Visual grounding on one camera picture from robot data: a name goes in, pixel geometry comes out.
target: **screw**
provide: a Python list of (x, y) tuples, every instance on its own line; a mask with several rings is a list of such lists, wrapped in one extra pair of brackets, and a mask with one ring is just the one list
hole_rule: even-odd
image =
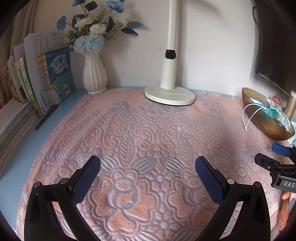
[(62, 179), (60, 180), (60, 183), (61, 183), (61, 184), (66, 184), (68, 181), (69, 181), (69, 179), (64, 177), (64, 178), (62, 178)]
[(260, 182), (255, 182), (255, 186), (260, 188), (261, 187), (261, 183)]
[(235, 181), (232, 179), (232, 178), (228, 178), (227, 179), (227, 182), (229, 183), (229, 184), (235, 184)]
[(39, 182), (39, 181), (38, 181), (38, 182), (35, 182), (35, 183), (34, 183), (34, 187), (35, 187), (35, 188), (36, 188), (36, 187), (39, 187), (40, 184), (41, 184), (41, 182)]

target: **white wall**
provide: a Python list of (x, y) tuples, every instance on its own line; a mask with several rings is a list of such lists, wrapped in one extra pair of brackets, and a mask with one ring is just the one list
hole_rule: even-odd
[[(73, 0), (39, 0), (34, 31), (56, 29), (65, 15), (71, 23), (82, 9)], [(99, 8), (105, 1), (96, 0)], [(177, 85), (241, 96), (241, 88), (255, 89), (267, 97), (279, 94), (269, 82), (254, 74), (258, 33), (252, 18), (252, 0), (180, 0)], [(147, 86), (160, 82), (166, 50), (169, 0), (126, 0), (123, 14), (144, 23), (139, 37), (117, 32), (101, 52), (108, 86)], [(83, 88), (84, 57), (72, 55), (77, 88)]]

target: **curtain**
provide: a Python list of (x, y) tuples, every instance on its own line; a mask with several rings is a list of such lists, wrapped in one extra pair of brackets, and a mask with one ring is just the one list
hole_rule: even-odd
[(14, 17), (14, 20), (0, 38), (0, 104), (4, 106), (11, 94), (2, 68), (7, 64), (9, 56), (13, 55), (13, 47), (24, 42), (24, 38), (33, 32), (34, 16), (38, 0), (31, 0)]

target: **stack of books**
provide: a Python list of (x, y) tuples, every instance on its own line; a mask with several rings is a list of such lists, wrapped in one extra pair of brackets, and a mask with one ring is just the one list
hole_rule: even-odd
[(0, 176), (10, 153), (37, 116), (75, 91), (70, 48), (62, 32), (29, 34), (13, 48), (3, 72), (13, 97), (0, 109)]
[(12, 97), (20, 103), (29, 101), (38, 116), (75, 90), (70, 49), (62, 48), (58, 31), (29, 34), (13, 48), (3, 72)]
[(0, 177), (12, 151), (37, 119), (29, 102), (11, 99), (0, 109)]

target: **blue gripper pad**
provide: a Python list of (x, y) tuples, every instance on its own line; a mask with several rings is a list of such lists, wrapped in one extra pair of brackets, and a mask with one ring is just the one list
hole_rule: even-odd
[(97, 156), (92, 156), (81, 169), (77, 170), (77, 175), (82, 175), (73, 187), (72, 203), (74, 205), (83, 202), (100, 169), (100, 159)]
[(285, 157), (291, 156), (290, 148), (276, 144), (276, 143), (272, 145), (271, 150)]
[(224, 200), (224, 189), (227, 188), (225, 183), (226, 179), (222, 173), (219, 170), (214, 169), (203, 156), (200, 156), (196, 159), (195, 170), (212, 201), (222, 205)]

